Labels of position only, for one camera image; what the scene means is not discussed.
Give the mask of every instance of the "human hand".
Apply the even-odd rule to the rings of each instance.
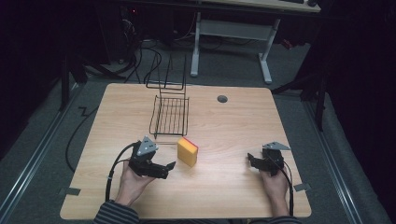
[[[288,205],[286,203],[286,192],[289,188],[288,179],[282,174],[281,171],[277,171],[277,174],[271,176],[269,172],[260,171],[262,181],[264,183],[264,190],[267,194],[273,211],[274,217],[282,217],[289,215]]]
[[[115,200],[115,203],[125,206],[131,206],[143,193],[146,186],[155,179],[155,177],[137,175],[128,163],[128,161],[123,162],[119,194]]]

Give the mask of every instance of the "striped sleeve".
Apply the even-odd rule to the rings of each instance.
[[[113,201],[105,202],[100,206],[93,224],[135,224],[139,222],[136,211]]]
[[[296,217],[274,217],[267,222],[268,224],[302,224]]]

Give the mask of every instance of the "gray carpet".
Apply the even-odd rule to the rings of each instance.
[[[182,71],[181,68],[178,68],[182,64],[180,55],[184,54],[187,54],[186,65],[188,70],[190,69],[191,47],[169,49],[158,44],[154,49],[163,56],[162,70],[165,68],[170,52],[175,55],[176,72]],[[270,86],[263,82],[256,54],[230,52],[227,46],[221,46],[216,50],[203,49],[200,74],[198,77],[188,76],[188,83],[274,89],[294,79],[308,49],[309,46],[303,46],[287,50],[282,46],[274,45],[268,58],[274,80]],[[153,55],[152,51],[143,50],[144,60],[138,68],[138,75],[141,79],[149,71]],[[113,64],[109,67],[114,70],[120,66]],[[136,83],[137,80],[136,76],[132,76],[130,82]],[[53,136],[47,155],[23,193],[8,223],[91,223],[89,220],[66,221],[59,216],[64,201],[64,195],[59,194],[60,189],[67,188],[73,176],[65,162],[64,153],[73,131],[84,119],[81,116],[82,109],[80,107],[85,106],[86,113],[93,111],[100,104],[105,87],[110,82],[115,82],[115,80],[90,76],[89,82],[82,87],[80,94],[65,115],[58,132]],[[303,218],[302,221],[304,223],[350,223],[320,149],[321,143],[318,134],[310,121],[312,118],[304,107],[306,103],[300,101],[297,93],[296,91],[287,91],[275,95],[275,100],[302,180],[311,186],[307,195],[312,215]],[[1,161],[1,201],[6,199],[19,174],[56,116],[60,99],[60,85],[58,84],[49,94],[46,102],[33,114],[19,140]],[[324,134],[343,177],[350,187],[354,202],[360,209],[362,223],[390,223],[350,150],[329,98],[327,98],[326,104]],[[91,116],[83,123],[70,144],[69,158],[73,167],[76,167],[78,163],[93,119],[94,116]]]

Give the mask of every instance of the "desk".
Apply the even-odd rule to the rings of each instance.
[[[279,0],[203,0],[200,3],[221,3],[221,4],[231,4],[236,6],[248,6],[248,7],[267,7],[279,10],[293,10],[300,12],[320,12],[320,7],[318,5],[310,7],[307,1],[303,4],[290,3]],[[280,19],[277,18],[272,25],[257,25],[257,24],[246,24],[239,22],[227,22],[227,21],[212,21],[212,20],[201,20],[201,13],[198,12],[197,20],[195,25],[195,43],[194,51],[192,54],[191,61],[191,76],[198,76],[199,68],[199,40],[200,35],[219,35],[228,36],[236,38],[254,39],[265,41],[265,46],[262,49],[262,53],[259,53],[259,61],[262,67],[262,74],[264,81],[267,84],[272,83],[271,74],[267,64],[267,57],[270,48],[273,44],[274,38],[276,36],[276,31]]]
[[[120,151],[149,132],[156,89],[139,84],[110,84],[92,125],[61,210],[64,219],[91,219],[105,201],[106,177]],[[219,95],[228,97],[218,102]],[[190,97],[187,137],[199,147],[190,168],[177,158],[179,136],[158,135],[153,161],[176,161],[167,179],[146,188],[133,208],[141,218],[270,217],[271,208],[259,172],[247,153],[260,157],[262,144],[289,145],[272,94],[264,88],[187,86]],[[132,154],[127,150],[123,158]],[[283,151],[293,185],[301,184],[291,151]],[[116,167],[110,199],[118,192],[121,166]],[[304,191],[294,193],[294,215],[308,217]]]

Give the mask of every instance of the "sponge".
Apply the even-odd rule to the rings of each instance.
[[[197,162],[198,146],[182,137],[177,141],[177,157],[192,167]]]

